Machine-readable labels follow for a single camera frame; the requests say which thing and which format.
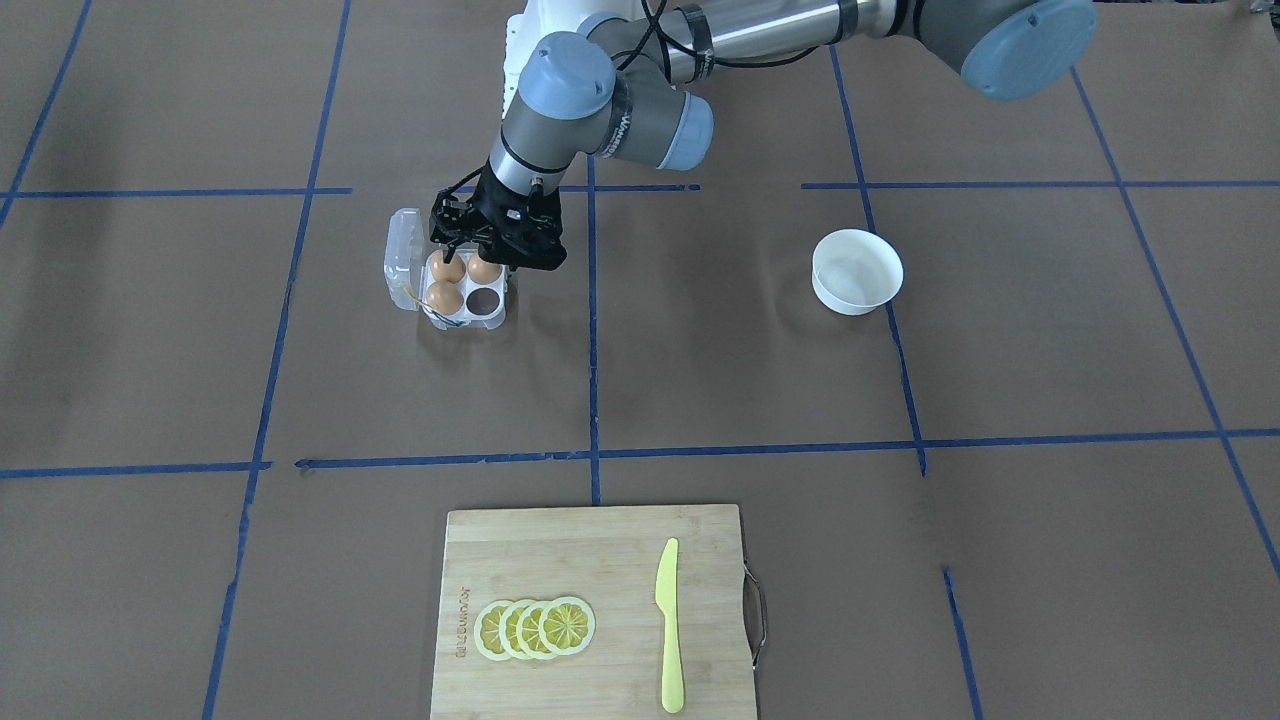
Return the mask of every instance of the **yellow knife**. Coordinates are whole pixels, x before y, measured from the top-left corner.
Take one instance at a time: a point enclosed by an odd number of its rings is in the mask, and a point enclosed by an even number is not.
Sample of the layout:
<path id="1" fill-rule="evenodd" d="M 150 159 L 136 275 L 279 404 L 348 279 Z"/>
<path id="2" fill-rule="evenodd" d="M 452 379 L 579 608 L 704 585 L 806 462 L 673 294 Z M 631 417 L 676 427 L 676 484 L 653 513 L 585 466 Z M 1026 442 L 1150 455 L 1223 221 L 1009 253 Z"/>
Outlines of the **yellow knife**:
<path id="1" fill-rule="evenodd" d="M 685 671 L 680 664 L 680 621 L 676 619 L 676 556 L 680 541 L 671 538 L 658 561 L 653 598 L 667 619 L 662 643 L 662 708 L 675 715 L 685 707 Z"/>

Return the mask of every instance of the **lemon slice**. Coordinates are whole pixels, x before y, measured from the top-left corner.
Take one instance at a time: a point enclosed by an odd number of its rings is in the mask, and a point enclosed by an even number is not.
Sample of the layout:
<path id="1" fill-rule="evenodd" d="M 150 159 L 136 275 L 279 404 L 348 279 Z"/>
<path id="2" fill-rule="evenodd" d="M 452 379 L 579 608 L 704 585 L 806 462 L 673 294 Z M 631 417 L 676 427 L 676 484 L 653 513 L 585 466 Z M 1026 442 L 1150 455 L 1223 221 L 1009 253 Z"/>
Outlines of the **lemon slice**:
<path id="1" fill-rule="evenodd" d="M 476 625 L 471 634 L 475 637 L 476 650 L 480 655 L 502 662 L 511 660 L 511 655 L 502 650 L 502 611 L 511 607 L 509 600 L 490 602 L 480 615 L 476 616 Z"/>
<path id="2" fill-rule="evenodd" d="M 558 597 L 547 603 L 538 639 L 554 655 L 577 655 L 595 637 L 595 612 L 580 597 Z"/>
<path id="3" fill-rule="evenodd" d="M 516 660 L 529 660 L 529 653 L 520 650 L 520 614 L 525 611 L 526 607 L 532 605 L 532 600 L 517 600 L 507 606 L 502 611 L 502 616 L 498 619 L 498 625 L 502 628 L 502 634 L 498 635 L 498 642 L 502 644 L 503 652 L 515 657 Z"/>
<path id="4" fill-rule="evenodd" d="M 556 653 L 543 644 L 538 633 L 543 611 L 547 610 L 548 605 L 550 603 L 545 601 L 530 605 L 520 612 L 520 620 L 516 621 L 516 639 L 520 643 L 520 650 L 535 660 L 550 660 L 556 657 Z"/>

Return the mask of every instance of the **white cup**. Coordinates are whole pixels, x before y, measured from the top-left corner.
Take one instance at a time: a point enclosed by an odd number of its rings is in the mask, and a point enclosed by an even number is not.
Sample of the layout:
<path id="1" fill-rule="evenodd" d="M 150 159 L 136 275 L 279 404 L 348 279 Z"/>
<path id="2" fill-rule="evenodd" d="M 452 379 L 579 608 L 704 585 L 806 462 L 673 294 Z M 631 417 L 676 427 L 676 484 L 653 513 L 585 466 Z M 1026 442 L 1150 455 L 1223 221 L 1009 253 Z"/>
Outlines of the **white cup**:
<path id="1" fill-rule="evenodd" d="M 865 315 L 902 290 L 902 259 L 867 231 L 836 231 L 813 251 L 813 291 L 841 315 Z"/>

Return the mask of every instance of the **wooden cutting board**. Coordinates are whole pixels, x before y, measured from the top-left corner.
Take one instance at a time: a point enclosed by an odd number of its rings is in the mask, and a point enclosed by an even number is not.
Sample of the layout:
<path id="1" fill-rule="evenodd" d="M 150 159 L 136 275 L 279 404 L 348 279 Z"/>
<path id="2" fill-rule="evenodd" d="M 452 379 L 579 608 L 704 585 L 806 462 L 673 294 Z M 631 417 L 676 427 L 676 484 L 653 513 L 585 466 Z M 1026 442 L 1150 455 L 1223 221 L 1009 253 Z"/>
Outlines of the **wooden cutting board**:
<path id="1" fill-rule="evenodd" d="M 755 720 L 736 505 L 451 512 L 431 719 L 672 717 L 659 701 L 663 618 L 653 598 L 672 537 L 685 669 L 685 708 L 675 717 Z M 595 611 L 581 653 L 494 662 L 475 650 L 475 616 L 490 602 L 566 594 Z"/>

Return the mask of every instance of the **egg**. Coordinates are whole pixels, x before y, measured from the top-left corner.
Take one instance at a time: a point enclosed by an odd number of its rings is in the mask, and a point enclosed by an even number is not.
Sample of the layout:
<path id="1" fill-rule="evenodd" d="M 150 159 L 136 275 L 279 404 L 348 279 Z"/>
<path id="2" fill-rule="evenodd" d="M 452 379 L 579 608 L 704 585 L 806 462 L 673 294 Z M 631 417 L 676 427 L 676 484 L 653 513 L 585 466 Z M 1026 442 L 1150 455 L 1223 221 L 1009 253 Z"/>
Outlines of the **egg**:
<path id="1" fill-rule="evenodd" d="M 480 258 L 477 252 L 467 261 L 467 274 L 480 284 L 489 284 L 502 277 L 502 265 L 485 263 L 484 258 Z"/>
<path id="2" fill-rule="evenodd" d="M 456 254 L 452 263 L 445 263 L 443 250 L 433 252 L 426 263 L 431 268 L 431 277 L 440 282 L 456 283 L 467 272 L 467 266 L 462 264 L 462 258 L 458 258 Z"/>
<path id="3" fill-rule="evenodd" d="M 426 306 L 442 315 L 452 315 L 462 309 L 462 292 L 453 283 L 434 282 L 426 288 Z"/>

